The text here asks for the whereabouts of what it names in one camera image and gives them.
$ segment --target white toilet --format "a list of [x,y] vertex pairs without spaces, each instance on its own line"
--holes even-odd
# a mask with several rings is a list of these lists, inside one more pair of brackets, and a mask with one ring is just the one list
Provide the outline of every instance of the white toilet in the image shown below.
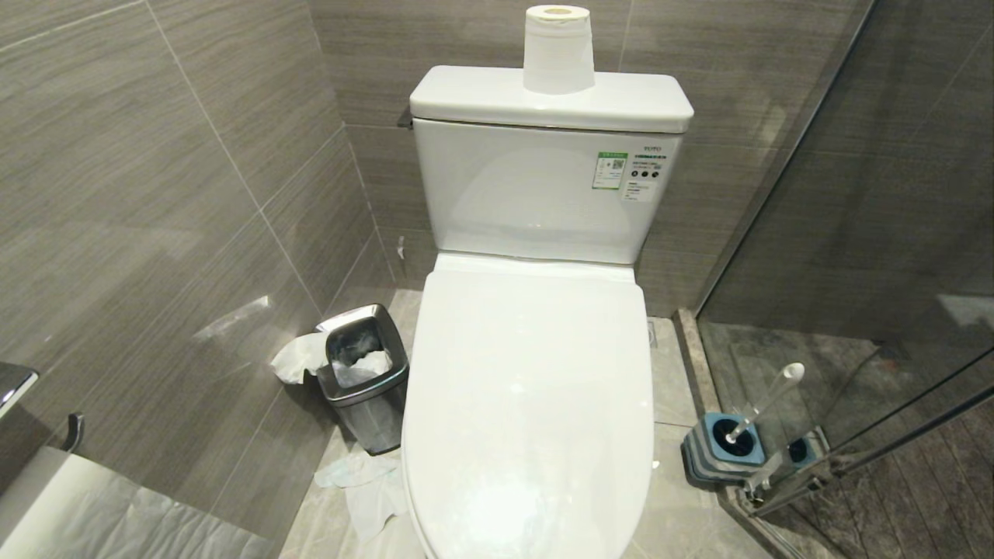
[[667,76],[580,93],[435,67],[411,95],[435,241],[402,456],[432,559],[617,559],[652,463],[633,264],[693,110]]

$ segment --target toilet seat lid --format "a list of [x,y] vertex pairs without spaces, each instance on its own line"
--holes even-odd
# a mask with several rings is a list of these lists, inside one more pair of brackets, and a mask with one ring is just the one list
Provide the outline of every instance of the toilet seat lid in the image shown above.
[[412,506],[439,559],[616,559],[652,462],[642,290],[436,267],[404,421]]

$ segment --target toilet brush handle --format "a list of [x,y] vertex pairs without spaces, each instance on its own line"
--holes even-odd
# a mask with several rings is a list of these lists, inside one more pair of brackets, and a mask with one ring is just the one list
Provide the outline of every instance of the toilet brush handle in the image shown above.
[[755,423],[756,418],[776,402],[780,396],[783,396],[783,393],[797,386],[797,383],[801,382],[802,378],[804,378],[804,365],[801,363],[791,363],[780,369],[776,378],[773,379],[773,383],[766,390],[766,395],[759,400],[759,403],[751,411],[745,413],[743,420],[739,422],[731,433],[726,435],[726,439],[730,443],[733,443],[743,431],[748,429],[748,426]]

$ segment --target trash can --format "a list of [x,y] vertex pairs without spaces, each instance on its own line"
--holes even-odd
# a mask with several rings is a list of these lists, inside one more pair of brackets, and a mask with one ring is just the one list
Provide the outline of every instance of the trash can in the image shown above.
[[[322,323],[328,329],[328,365],[317,370],[325,399],[370,456],[401,445],[408,355],[397,326],[381,304],[343,312]],[[375,378],[343,386],[341,367],[352,367],[374,351],[385,351],[390,368]],[[336,375],[335,366],[339,367]]]

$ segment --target toilet brush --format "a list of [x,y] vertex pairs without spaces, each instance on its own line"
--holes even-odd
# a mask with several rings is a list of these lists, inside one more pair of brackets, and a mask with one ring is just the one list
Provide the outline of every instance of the toilet brush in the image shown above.
[[681,446],[688,474],[700,481],[741,482],[753,477],[766,462],[755,421],[803,377],[804,365],[791,363],[746,414],[705,414]]

